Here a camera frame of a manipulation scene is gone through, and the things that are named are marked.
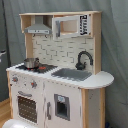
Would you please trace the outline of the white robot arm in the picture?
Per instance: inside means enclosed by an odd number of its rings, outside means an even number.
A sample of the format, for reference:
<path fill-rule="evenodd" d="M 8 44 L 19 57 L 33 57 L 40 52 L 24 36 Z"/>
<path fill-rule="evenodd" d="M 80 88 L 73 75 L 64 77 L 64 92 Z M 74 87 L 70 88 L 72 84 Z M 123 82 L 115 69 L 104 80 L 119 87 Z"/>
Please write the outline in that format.
<path fill-rule="evenodd" d="M 2 128 L 36 128 L 36 127 L 20 120 L 9 119 L 3 124 Z"/>

